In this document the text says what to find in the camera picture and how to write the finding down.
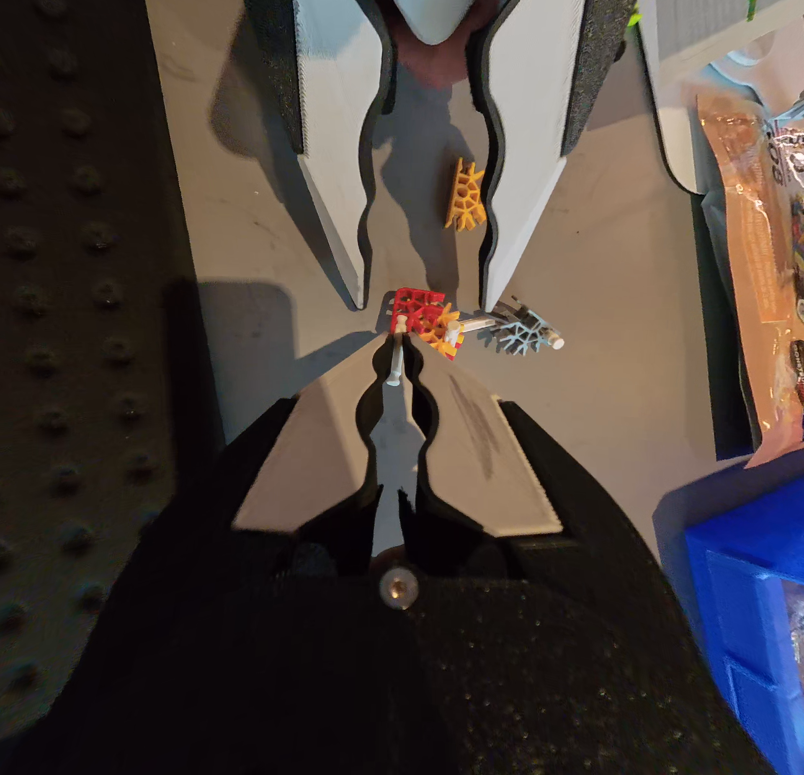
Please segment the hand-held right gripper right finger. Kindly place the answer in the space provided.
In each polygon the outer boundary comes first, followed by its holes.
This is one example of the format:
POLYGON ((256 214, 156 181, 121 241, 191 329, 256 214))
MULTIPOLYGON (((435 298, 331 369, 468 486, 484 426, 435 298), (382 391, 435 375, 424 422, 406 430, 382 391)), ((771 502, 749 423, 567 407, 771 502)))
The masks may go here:
POLYGON ((401 349, 424 437, 415 503, 400 510, 408 558, 467 559, 487 544, 562 539, 562 522, 497 395, 417 336, 401 349))

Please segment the orange toy package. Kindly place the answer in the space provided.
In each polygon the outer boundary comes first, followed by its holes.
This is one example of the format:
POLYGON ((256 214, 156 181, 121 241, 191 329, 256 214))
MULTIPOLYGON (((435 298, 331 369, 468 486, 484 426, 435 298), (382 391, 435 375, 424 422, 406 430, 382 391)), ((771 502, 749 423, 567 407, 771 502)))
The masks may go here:
POLYGON ((802 449, 802 101, 772 118, 727 92, 700 94, 717 162, 742 358, 758 445, 747 468, 802 449))

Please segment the black dimpled pad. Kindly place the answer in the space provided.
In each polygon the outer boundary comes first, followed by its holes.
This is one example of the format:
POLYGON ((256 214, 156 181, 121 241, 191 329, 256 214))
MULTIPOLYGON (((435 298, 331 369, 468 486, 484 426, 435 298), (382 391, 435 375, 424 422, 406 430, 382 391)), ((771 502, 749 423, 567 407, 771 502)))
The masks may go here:
POLYGON ((2 744, 221 440, 146 0, 1 0, 2 744))

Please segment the grey toy connector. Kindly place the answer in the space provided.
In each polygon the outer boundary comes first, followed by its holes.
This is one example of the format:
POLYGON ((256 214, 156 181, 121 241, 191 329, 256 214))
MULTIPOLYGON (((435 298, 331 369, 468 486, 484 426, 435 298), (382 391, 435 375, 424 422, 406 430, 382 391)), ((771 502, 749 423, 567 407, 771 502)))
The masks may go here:
POLYGON ((517 296, 499 300, 489 315, 494 323, 488 330, 507 354, 525 356, 531 349, 538 352, 542 347, 558 350, 564 346, 563 336, 553 325, 517 296))

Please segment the blue plastic bin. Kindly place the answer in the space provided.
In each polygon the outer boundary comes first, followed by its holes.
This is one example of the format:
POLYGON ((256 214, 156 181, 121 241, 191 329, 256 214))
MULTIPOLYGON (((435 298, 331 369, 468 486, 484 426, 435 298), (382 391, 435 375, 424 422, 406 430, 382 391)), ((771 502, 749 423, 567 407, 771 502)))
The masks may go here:
POLYGON ((803 484, 685 530, 712 677, 777 773, 803 773, 802 677, 781 581, 803 584, 803 484))

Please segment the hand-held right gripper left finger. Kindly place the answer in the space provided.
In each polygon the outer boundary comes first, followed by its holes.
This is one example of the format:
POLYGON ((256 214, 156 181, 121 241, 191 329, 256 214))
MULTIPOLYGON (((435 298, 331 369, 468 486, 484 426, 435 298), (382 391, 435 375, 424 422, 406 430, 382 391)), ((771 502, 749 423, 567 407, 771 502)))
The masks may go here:
POLYGON ((376 499, 371 432, 393 347, 391 335, 379 335, 299 392, 233 529, 296 533, 332 509, 366 509, 376 499))

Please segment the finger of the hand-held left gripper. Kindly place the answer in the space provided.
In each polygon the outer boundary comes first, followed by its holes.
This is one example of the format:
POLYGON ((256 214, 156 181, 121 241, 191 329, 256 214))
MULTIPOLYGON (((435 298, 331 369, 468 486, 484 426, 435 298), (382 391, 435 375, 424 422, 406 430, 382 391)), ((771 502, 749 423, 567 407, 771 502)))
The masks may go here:
POLYGON ((374 0, 293 0, 302 150, 298 163, 355 308, 367 304, 376 197, 372 141, 394 49, 374 0))
POLYGON ((585 0, 508 0, 480 43, 487 231, 480 299, 501 299, 566 165, 562 153, 585 0))

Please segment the yellow toy connector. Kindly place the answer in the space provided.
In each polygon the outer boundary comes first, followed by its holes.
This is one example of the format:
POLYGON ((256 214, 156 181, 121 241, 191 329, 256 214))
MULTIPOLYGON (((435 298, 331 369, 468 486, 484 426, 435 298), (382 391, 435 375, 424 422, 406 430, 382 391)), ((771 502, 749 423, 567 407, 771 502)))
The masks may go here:
POLYGON ((481 188, 484 170, 477 170, 476 163, 468 163, 458 157, 448 197, 445 229, 456 231, 473 230, 487 221, 487 212, 482 202, 481 188))

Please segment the person's left hand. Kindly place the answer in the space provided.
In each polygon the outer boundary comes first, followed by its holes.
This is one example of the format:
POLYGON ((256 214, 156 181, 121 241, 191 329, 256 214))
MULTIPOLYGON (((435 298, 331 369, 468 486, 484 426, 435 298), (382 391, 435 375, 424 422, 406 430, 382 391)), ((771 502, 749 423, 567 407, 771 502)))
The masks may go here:
POLYGON ((446 89, 468 78, 466 45, 472 31, 461 25, 442 43, 428 45, 404 21, 389 27, 399 63, 423 86, 434 89, 446 89))

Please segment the red toy connector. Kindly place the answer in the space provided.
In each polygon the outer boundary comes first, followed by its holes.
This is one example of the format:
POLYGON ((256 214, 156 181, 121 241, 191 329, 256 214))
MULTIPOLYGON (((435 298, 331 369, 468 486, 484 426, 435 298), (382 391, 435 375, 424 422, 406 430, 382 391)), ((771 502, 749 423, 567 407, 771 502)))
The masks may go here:
POLYGON ((444 293, 401 287, 386 298, 385 314, 390 318, 388 333, 393 334, 399 317, 405 317, 405 332, 421 335, 435 325, 445 306, 444 293))

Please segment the white rounded board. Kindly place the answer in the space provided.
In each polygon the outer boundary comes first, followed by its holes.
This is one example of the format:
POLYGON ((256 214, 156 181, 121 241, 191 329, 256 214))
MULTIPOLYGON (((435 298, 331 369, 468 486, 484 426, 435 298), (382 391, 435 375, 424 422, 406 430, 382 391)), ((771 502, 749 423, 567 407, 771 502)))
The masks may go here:
POLYGON ((724 88, 771 116, 803 88, 803 0, 638 0, 636 26, 670 176, 702 194, 705 140, 696 100, 724 88))

